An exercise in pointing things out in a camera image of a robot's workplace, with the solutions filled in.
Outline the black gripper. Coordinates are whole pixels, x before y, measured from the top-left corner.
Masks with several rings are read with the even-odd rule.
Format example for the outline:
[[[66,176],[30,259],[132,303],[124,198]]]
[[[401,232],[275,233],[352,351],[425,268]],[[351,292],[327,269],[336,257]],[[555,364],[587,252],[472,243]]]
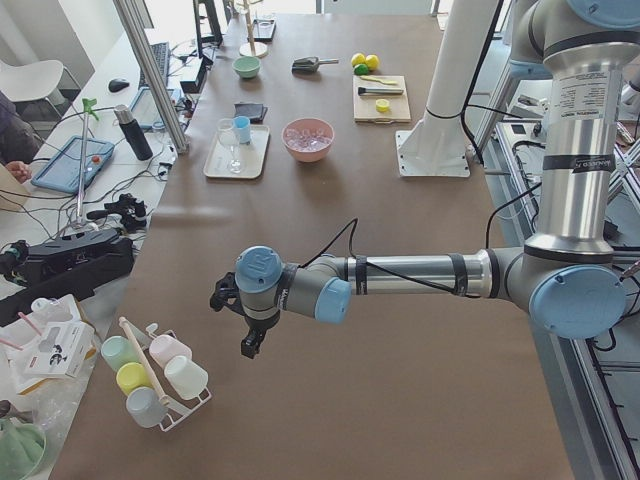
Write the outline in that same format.
[[[227,308],[238,315],[244,315],[234,272],[227,272],[215,283],[209,305],[215,312]],[[260,352],[260,346],[267,332],[275,326],[275,322],[273,320],[246,319],[246,323],[249,330],[240,343],[241,354],[247,358],[254,358]]]

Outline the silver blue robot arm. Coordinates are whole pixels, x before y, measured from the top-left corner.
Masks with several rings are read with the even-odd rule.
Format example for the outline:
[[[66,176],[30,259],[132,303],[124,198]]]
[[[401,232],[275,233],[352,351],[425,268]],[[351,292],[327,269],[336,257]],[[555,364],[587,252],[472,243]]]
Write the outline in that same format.
[[[259,352],[284,311],[338,323],[353,296],[369,293],[499,298],[568,339],[614,326],[627,300],[612,268],[604,215],[616,166],[622,70],[638,52],[635,1],[521,2],[511,64],[541,68],[553,80],[535,233],[520,248],[473,255],[320,254],[302,265],[265,246],[248,248],[210,299],[212,309],[229,309],[247,323],[242,354]]]

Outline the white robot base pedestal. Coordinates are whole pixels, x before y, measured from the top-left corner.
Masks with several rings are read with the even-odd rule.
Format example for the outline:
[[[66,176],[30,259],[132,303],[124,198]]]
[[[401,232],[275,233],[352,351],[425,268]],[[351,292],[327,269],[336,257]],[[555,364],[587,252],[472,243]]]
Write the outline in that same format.
[[[470,140],[464,132],[462,117],[501,9],[502,3],[498,0],[453,3],[423,117],[412,130],[396,132],[401,176],[466,178],[470,175],[467,160]]]

